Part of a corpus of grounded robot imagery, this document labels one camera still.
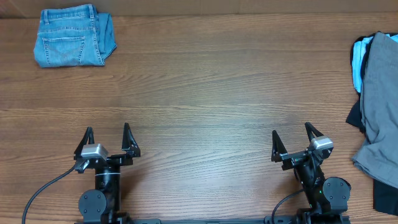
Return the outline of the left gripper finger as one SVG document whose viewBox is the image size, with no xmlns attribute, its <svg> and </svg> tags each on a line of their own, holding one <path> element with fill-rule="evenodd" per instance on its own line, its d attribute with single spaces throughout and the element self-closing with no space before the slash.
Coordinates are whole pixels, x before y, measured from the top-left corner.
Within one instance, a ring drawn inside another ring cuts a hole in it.
<svg viewBox="0 0 398 224">
<path fill-rule="evenodd" d="M 129 123 L 124 123 L 123 140 L 121 149 L 131 157 L 140 157 L 141 150 L 134 139 Z"/>
<path fill-rule="evenodd" d="M 89 127 L 87 127 L 85 134 L 84 134 L 82 140 L 80 141 L 79 145 L 75 149 L 74 155 L 80 156 L 84 145 L 94 144 L 94 143 L 95 143 L 95 140 L 94 140 L 93 128 L 89 126 Z"/>
</svg>

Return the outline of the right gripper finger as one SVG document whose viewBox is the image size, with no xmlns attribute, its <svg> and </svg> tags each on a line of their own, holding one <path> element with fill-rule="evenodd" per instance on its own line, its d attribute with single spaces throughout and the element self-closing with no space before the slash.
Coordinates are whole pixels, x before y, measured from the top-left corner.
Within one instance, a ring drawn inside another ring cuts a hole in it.
<svg viewBox="0 0 398 224">
<path fill-rule="evenodd" d="M 309 141 L 311 141 L 314 138 L 323 136 L 323 134 L 318 129 L 316 129 L 310 122 L 305 123 L 305 129 Z"/>
<path fill-rule="evenodd" d="M 282 162 L 284 157 L 287 155 L 287 150 L 277 134 L 276 130 L 272 131 L 272 154 L 271 161 L 272 162 Z"/>
</svg>

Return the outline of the light blue denim jeans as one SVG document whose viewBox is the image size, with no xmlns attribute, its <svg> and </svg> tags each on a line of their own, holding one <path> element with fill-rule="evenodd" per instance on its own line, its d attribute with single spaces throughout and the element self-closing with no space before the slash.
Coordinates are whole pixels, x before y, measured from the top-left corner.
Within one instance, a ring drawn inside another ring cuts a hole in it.
<svg viewBox="0 0 398 224">
<path fill-rule="evenodd" d="M 111 15 L 92 4 L 41 11 L 34 58 L 42 68 L 102 67 L 116 48 Z"/>
</svg>

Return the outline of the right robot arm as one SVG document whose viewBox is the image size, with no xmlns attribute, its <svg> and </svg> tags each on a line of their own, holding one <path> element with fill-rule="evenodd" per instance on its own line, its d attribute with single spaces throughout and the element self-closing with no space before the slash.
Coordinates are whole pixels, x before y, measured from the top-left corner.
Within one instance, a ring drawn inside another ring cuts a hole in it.
<svg viewBox="0 0 398 224">
<path fill-rule="evenodd" d="M 311 123 L 305 123 L 309 145 L 305 150 L 287 152 L 276 130 L 272 132 L 272 162 L 281 162 L 283 170 L 292 169 L 302 189 L 283 198 L 271 213 L 271 222 L 277 223 L 277 209 L 288 199 L 304 193 L 309 207 L 300 208 L 296 215 L 286 219 L 289 223 L 349 223 L 343 216 L 348 210 L 351 185 L 340 177 L 326 178 L 321 165 L 332 153 L 333 141 Z"/>
</svg>

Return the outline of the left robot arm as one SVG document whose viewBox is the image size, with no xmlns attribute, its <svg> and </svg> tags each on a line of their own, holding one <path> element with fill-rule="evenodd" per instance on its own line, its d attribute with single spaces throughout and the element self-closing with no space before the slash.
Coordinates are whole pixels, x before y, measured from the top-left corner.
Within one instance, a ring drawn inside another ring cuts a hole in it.
<svg viewBox="0 0 398 224">
<path fill-rule="evenodd" d="M 87 127 L 85 135 L 74 152 L 74 170 L 79 174 L 87 169 L 95 171 L 95 188 L 84 192 L 78 208 L 83 224 L 132 223 L 127 212 L 121 212 L 121 168 L 133 165 L 141 150 L 128 123 L 124 124 L 122 154 L 110 156 L 105 147 L 95 143 L 93 128 Z"/>
</svg>

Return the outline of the grey folded garment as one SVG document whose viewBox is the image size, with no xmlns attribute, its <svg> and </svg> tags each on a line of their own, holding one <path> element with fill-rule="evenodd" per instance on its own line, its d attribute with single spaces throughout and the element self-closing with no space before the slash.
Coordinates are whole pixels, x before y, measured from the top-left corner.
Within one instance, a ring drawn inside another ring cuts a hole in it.
<svg viewBox="0 0 398 224">
<path fill-rule="evenodd" d="M 353 156 L 367 175 L 397 187 L 397 42 L 376 33 L 369 49 L 360 97 L 366 139 Z"/>
</svg>

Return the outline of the black folded garment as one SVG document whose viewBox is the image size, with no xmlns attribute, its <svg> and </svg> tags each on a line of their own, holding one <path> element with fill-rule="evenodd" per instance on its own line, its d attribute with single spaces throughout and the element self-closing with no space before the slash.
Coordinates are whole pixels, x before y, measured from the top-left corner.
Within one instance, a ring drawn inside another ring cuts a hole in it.
<svg viewBox="0 0 398 224">
<path fill-rule="evenodd" d="M 365 135 L 365 127 L 361 122 L 360 97 L 349 112 L 346 122 L 357 127 Z M 382 213 L 397 215 L 397 187 L 391 187 L 376 179 L 373 179 L 373 208 Z"/>
</svg>

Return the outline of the light blue folded garment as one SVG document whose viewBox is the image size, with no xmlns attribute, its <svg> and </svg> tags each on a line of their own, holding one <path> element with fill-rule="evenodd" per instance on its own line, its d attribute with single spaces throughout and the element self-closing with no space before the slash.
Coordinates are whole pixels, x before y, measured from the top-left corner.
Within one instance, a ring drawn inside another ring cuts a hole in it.
<svg viewBox="0 0 398 224">
<path fill-rule="evenodd" d="M 362 100 L 397 102 L 397 34 L 361 37 L 351 49 L 354 89 Z"/>
</svg>

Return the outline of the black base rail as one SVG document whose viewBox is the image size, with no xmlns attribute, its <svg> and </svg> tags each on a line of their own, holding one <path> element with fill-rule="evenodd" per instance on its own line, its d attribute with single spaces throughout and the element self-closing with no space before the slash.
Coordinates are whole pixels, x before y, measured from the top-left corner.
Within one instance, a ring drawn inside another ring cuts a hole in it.
<svg viewBox="0 0 398 224">
<path fill-rule="evenodd" d="M 209 219 L 209 220 L 160 220 L 154 219 L 131 219 L 116 221 L 117 224 L 294 224 L 297 223 L 294 216 L 275 216 L 274 220 L 271 216 L 264 218 L 233 218 L 233 219 Z"/>
</svg>

